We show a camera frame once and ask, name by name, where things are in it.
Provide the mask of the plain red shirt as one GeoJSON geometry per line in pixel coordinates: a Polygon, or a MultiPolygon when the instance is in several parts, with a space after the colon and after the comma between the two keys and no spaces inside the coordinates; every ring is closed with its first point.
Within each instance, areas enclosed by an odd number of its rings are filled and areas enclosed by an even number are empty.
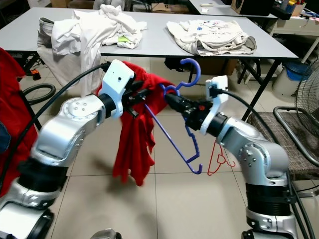
{"type": "Polygon", "coordinates": [[[163,98],[160,84],[171,86],[171,82],[156,75],[148,73],[144,68],[132,62],[125,61],[126,66],[135,72],[135,79],[144,82],[143,88],[150,89],[144,103],[150,107],[146,110],[143,103],[133,106],[138,116],[133,118],[130,113],[123,113],[119,120],[122,130],[119,136],[118,153],[113,166],[113,177],[120,177],[125,184],[129,177],[134,179],[137,186],[144,184],[151,166],[155,165],[150,153],[155,146],[153,136],[153,117],[151,114],[160,113],[167,103],[163,98]]]}

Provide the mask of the blue purple plastic hanger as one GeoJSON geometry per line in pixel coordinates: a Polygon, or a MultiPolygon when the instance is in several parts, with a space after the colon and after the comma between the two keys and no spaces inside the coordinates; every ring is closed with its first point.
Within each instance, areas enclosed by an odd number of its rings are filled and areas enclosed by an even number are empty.
{"type": "MultiPolygon", "coordinates": [[[[164,86],[164,84],[159,84],[158,86],[161,87],[162,89],[162,96],[166,96],[166,94],[173,90],[175,91],[175,93],[180,96],[180,91],[179,89],[182,86],[186,86],[186,87],[191,87],[194,86],[198,80],[201,77],[201,68],[200,68],[200,64],[192,59],[192,58],[185,58],[180,60],[180,64],[185,65],[185,64],[191,64],[191,71],[190,74],[191,76],[189,77],[189,82],[180,82],[177,86],[164,86]]],[[[175,148],[175,150],[177,150],[177,153],[180,155],[180,157],[182,157],[184,163],[189,167],[190,171],[193,174],[199,175],[201,174],[201,171],[203,169],[203,165],[199,164],[198,169],[193,169],[190,165],[191,162],[193,162],[195,159],[197,159],[200,156],[200,149],[198,147],[198,143],[196,140],[196,137],[194,136],[194,134],[191,132],[191,130],[189,129],[189,127],[185,126],[185,132],[187,132],[187,134],[191,137],[192,141],[193,141],[193,146],[194,146],[194,150],[195,150],[195,155],[190,157],[189,159],[186,159],[186,157],[182,154],[182,152],[180,151],[180,149],[178,148],[178,146],[174,143],[173,139],[171,138],[171,136],[169,135],[169,133],[164,129],[164,127],[162,126],[162,124],[160,123],[160,121],[157,119],[156,114],[153,112],[153,110],[150,109],[150,107],[148,107],[148,105],[144,105],[146,107],[146,110],[148,112],[151,113],[151,116],[153,117],[155,123],[157,123],[157,126],[160,127],[160,129],[162,130],[162,132],[166,135],[167,139],[171,142],[171,144],[173,145],[173,147],[175,148]]]]}

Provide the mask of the red polo shirt plaid collar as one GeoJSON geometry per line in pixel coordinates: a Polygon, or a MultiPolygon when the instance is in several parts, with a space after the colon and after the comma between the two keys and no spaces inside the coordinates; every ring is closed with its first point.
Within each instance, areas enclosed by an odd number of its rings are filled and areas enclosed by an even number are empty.
{"type": "Polygon", "coordinates": [[[20,96],[18,78],[25,77],[20,64],[4,49],[0,49],[0,120],[10,135],[10,146],[17,145],[17,151],[9,164],[6,175],[2,178],[0,195],[9,191],[11,183],[20,176],[18,165],[30,156],[37,133],[34,127],[30,128],[25,142],[18,141],[27,123],[32,119],[28,106],[20,96]]]}

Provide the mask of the red thin hanger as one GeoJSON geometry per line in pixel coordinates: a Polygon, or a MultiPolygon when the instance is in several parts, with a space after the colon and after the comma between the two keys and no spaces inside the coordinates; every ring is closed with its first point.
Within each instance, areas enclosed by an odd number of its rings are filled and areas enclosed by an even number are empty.
{"type": "Polygon", "coordinates": [[[230,161],[226,158],[226,150],[217,141],[213,143],[212,151],[209,158],[209,166],[207,169],[207,175],[212,176],[218,172],[221,166],[227,165],[230,168],[236,166],[235,161],[230,161]]]}

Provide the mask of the grey desk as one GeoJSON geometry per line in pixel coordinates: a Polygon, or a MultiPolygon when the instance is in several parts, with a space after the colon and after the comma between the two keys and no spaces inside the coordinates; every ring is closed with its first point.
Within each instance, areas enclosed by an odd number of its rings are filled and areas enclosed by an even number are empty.
{"type": "Polygon", "coordinates": [[[226,5],[222,0],[187,0],[190,6],[198,14],[209,14],[218,16],[241,16],[277,19],[277,16],[269,14],[268,16],[254,14],[238,14],[230,5],[226,5]]]}

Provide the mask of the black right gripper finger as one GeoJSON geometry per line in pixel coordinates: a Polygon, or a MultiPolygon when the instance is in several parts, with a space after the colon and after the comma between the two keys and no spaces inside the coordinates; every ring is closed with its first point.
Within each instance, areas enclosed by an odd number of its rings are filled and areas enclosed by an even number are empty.
{"type": "Polygon", "coordinates": [[[191,113],[191,103],[189,102],[167,102],[167,105],[181,115],[189,115],[191,113]]]}
{"type": "Polygon", "coordinates": [[[188,98],[178,96],[175,93],[167,93],[164,96],[167,105],[170,107],[190,107],[190,100],[188,98]]]}

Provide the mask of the grey folding table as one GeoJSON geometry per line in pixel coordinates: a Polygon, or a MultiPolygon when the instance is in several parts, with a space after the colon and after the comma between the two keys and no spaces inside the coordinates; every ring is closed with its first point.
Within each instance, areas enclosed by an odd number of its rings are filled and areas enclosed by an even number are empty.
{"type": "MultiPolygon", "coordinates": [[[[0,30],[0,47],[7,52],[35,52],[38,48],[39,19],[42,17],[53,21],[69,19],[73,16],[74,11],[74,9],[65,7],[33,7],[0,30]]],[[[241,29],[253,36],[257,42],[257,50],[253,54],[224,54],[223,58],[273,59],[274,61],[297,59],[293,52],[246,17],[140,12],[129,12],[128,14],[137,22],[147,23],[147,29],[142,33],[141,43],[135,49],[103,46],[101,48],[103,56],[191,57],[191,54],[182,50],[174,41],[173,36],[166,27],[167,22],[221,20],[237,22],[241,29]]]]}

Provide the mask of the grey robot foot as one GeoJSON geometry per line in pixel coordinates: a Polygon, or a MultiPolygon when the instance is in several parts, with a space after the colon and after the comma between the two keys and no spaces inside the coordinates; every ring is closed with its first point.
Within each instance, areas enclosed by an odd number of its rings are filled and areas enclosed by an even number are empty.
{"type": "Polygon", "coordinates": [[[123,239],[121,233],[114,229],[104,229],[95,232],[90,239],[123,239]]]}

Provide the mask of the blue white bucket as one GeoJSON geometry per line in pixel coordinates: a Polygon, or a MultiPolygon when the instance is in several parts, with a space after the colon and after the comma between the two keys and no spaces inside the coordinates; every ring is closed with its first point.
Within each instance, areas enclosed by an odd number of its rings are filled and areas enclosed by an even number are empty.
{"type": "Polygon", "coordinates": [[[312,66],[301,62],[283,62],[283,69],[273,82],[273,93],[281,97],[294,97],[299,83],[308,79],[312,66]]]}

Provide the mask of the cream white jeans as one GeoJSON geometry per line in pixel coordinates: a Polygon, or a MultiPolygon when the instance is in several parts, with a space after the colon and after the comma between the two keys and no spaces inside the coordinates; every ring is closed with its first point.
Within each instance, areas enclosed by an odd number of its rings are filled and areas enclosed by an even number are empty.
{"type": "Polygon", "coordinates": [[[178,46],[193,55],[253,54],[257,50],[255,38],[234,20],[189,20],[166,26],[178,46]]]}

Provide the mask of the white garment pile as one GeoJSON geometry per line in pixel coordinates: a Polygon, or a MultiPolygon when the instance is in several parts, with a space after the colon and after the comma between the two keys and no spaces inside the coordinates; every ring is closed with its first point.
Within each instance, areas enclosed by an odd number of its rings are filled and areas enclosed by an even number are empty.
{"type": "Polygon", "coordinates": [[[92,12],[75,10],[70,19],[41,17],[37,52],[59,84],[66,86],[80,73],[100,64],[102,46],[134,49],[146,29],[146,22],[138,22],[120,6],[109,4],[92,12]]]}

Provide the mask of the blue denim garment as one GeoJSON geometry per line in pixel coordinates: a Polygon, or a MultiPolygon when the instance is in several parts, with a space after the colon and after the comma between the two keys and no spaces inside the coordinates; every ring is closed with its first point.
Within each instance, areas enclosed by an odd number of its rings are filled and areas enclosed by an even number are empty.
{"type": "Polygon", "coordinates": [[[4,125],[0,125],[0,152],[3,153],[9,148],[11,136],[4,125]]]}

